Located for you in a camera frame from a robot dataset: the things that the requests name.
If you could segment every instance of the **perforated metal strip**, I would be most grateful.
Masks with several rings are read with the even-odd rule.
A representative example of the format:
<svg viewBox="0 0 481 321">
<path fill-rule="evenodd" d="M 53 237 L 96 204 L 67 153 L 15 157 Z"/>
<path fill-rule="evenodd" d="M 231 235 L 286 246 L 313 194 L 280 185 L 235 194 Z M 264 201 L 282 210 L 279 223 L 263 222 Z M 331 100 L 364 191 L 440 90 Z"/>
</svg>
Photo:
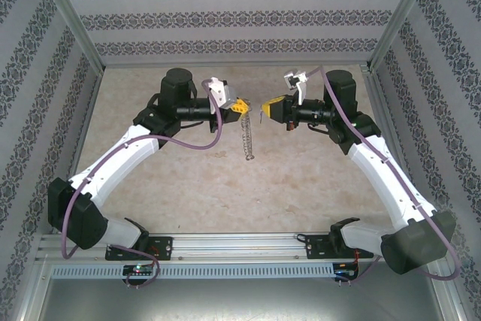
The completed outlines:
<svg viewBox="0 0 481 321">
<path fill-rule="evenodd" d="M 122 265 L 57 265 L 52 278 L 57 280 L 99 280 L 122 278 Z M 163 279 L 252 279 L 252 278 L 312 278 L 334 277 L 332 263 L 271 265 L 161 265 Z M 132 276 L 150 278 L 150 276 Z"/>
</svg>

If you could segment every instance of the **metal spring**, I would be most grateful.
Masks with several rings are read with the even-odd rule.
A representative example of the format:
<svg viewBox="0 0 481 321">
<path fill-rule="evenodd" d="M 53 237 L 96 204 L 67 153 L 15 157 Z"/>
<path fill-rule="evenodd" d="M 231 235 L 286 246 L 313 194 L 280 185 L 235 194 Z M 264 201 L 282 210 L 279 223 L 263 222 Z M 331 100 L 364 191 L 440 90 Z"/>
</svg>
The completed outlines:
<svg viewBox="0 0 481 321">
<path fill-rule="evenodd" d="M 244 144 L 244 154 L 246 155 L 246 160 L 250 161 L 255 157 L 253 155 L 253 137 L 250 131 L 249 112 L 247 112 L 240 120 L 240 127 L 242 128 L 242 143 Z"/>
</svg>

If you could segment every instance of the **patterned wallpaper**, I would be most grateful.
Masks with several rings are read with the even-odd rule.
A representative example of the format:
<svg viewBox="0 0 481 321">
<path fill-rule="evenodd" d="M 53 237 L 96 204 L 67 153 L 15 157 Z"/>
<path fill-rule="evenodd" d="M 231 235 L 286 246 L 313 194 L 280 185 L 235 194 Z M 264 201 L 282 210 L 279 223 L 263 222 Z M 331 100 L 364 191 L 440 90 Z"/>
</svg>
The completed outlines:
<svg viewBox="0 0 481 321">
<path fill-rule="evenodd" d="M 71 0 L 106 65 L 367 61 L 399 0 Z"/>
<path fill-rule="evenodd" d="M 377 69 L 410 176 L 457 219 L 457 287 L 481 319 L 481 0 L 416 0 Z"/>
<path fill-rule="evenodd" d="M 72 170 L 99 81 L 53 0 L 0 0 L 0 320 L 49 232 L 47 186 Z"/>
</svg>

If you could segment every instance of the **purple cable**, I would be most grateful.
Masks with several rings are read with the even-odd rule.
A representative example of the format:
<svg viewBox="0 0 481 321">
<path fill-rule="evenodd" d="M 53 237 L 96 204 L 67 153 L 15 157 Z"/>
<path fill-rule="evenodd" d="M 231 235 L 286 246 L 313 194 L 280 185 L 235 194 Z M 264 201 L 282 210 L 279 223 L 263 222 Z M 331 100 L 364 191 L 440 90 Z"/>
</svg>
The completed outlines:
<svg viewBox="0 0 481 321">
<path fill-rule="evenodd" d="M 123 150 L 126 148 L 126 146 L 129 146 L 130 144 L 133 144 L 137 141 L 141 141 L 143 139 L 159 139 L 160 141 L 167 141 L 167 142 L 172 142 L 175 144 L 178 144 L 182 147 L 189 148 L 191 150 L 208 150 L 209 148 L 212 148 L 217 144 L 217 142 L 220 139 L 220 135 L 222 134 L 222 117 L 220 113 L 219 106 L 216 103 L 216 99 L 213 97 L 213 95 L 210 93 L 208 83 L 210 82 L 210 79 L 203 80 L 202 81 L 202 87 L 207 93 L 207 96 L 209 97 L 211 103 L 213 104 L 215 108 L 215 113 L 216 113 L 216 118 L 217 118 L 217 133 L 216 137 L 212 142 L 210 142 L 206 146 L 195 146 L 192 144 L 187 144 L 182 141 L 178 141 L 177 139 L 173 139 L 170 137 L 165 137 L 164 135 L 141 135 L 139 137 L 133 138 L 124 144 L 119 145 L 117 148 L 114 148 L 110 153 L 108 153 L 90 172 L 89 174 L 83 179 L 82 183 L 79 185 L 79 187 L 75 190 L 74 194 L 72 195 L 72 198 L 70 198 L 70 201 L 67 206 L 67 210 L 65 211 L 65 216 L 63 219 L 63 224 L 62 224 L 62 243 L 61 243 L 61 251 L 62 251 L 62 256 L 64 259 L 70 259 L 75 251 L 77 251 L 78 246 L 75 246 L 70 253 L 67 253 L 67 230 L 68 230 L 68 221 L 70 220 L 70 213 L 72 212 L 72 209 L 74 208 L 74 203 L 77 200 L 80 192 L 82 192 L 82 189 L 89 183 L 88 179 L 92 179 L 92 177 L 97 173 L 97 171 L 110 159 L 112 158 L 116 153 L 119 151 Z M 129 252 L 134 252 L 138 253 L 140 251 L 135 251 L 135 250 L 129 250 Z"/>
<path fill-rule="evenodd" d="M 119 250 L 122 250 L 122 251 L 126 251 L 126 252 L 131 252 L 131 253 L 137 253 L 138 255 L 141 255 L 141 256 L 145 256 L 145 257 L 148 257 L 149 259 L 152 259 L 153 263 L 156 264 L 156 273 L 147 281 L 145 281 L 144 283 L 142 283 L 141 285 L 132 285 L 131 283 L 129 283 L 129 280 L 130 280 L 130 277 L 135 274 L 135 273 L 130 273 L 127 275 L 127 278 L 126 278 L 126 285 L 127 287 L 134 287 L 136 289 L 141 289 L 142 287 L 145 287 L 147 285 L 149 285 L 150 283 L 152 283 L 153 281 L 156 280 L 156 278 L 159 276 L 159 273 L 160 273 L 160 264 L 159 264 L 159 261 L 152 255 L 150 255 L 149 253 L 145 253 L 145 252 L 142 252 L 142 251 L 137 251 L 137 250 L 133 250 L 132 248 L 127 248 L 127 247 L 124 247 L 124 246 L 120 246 L 118 244 L 112 244 L 111 247 L 114 247 L 114 248 L 118 248 Z"/>
<path fill-rule="evenodd" d="M 354 280 L 351 281 L 351 283 L 357 283 L 359 280 L 363 279 L 366 277 L 366 274 L 374 270 L 374 267 L 377 265 L 378 261 L 381 259 L 381 256 L 378 256 L 372 263 L 362 272 L 359 276 L 357 276 Z"/>
<path fill-rule="evenodd" d="M 444 236 L 442 231 L 437 227 L 436 223 L 430 218 L 430 216 L 426 213 L 426 211 L 422 208 L 421 204 L 418 202 L 414 194 L 411 192 L 411 189 L 409 186 L 404 182 L 402 176 L 399 174 L 398 170 L 396 167 L 389 161 L 389 158 L 384 156 L 375 146 L 373 146 L 359 131 L 352 126 L 351 122 L 347 118 L 346 114 L 343 111 L 343 108 L 340 106 L 339 101 L 336 98 L 336 95 L 334 94 L 334 90 L 332 90 L 331 84 L 329 83 L 329 79 L 327 75 L 325 74 L 324 68 L 322 66 L 314 69 L 313 71 L 309 72 L 306 74 L 306 77 L 309 78 L 311 75 L 315 74 L 316 72 L 321 71 L 322 79 L 324 80 L 324 85 L 325 88 L 328 90 L 329 95 L 331 96 L 332 101 L 334 102 L 334 106 L 337 109 L 337 112 L 339 113 L 340 117 L 346 123 L 347 128 L 355 134 L 357 138 L 361 140 L 362 143 L 364 143 L 370 150 L 372 150 L 378 157 L 381 158 L 389 167 L 389 169 L 392 171 L 400 185 L 403 187 L 404 191 L 409 195 L 410 200 L 414 205 L 416 206 L 417 210 L 421 213 L 421 215 L 426 219 L 428 222 L 429 226 L 436 232 L 436 235 L 441 239 L 443 244 L 446 246 L 449 254 L 451 255 L 454 264 L 455 264 L 455 270 L 454 272 L 449 275 L 449 276 L 438 276 L 436 274 L 430 274 L 426 271 L 419 270 L 422 274 L 434 279 L 434 280 L 439 280 L 439 281 L 450 281 L 454 280 L 459 274 L 461 273 L 461 261 L 459 261 L 458 256 L 456 255 L 456 251 L 454 247 L 451 245 L 451 243 L 447 240 L 447 238 Z"/>
</svg>

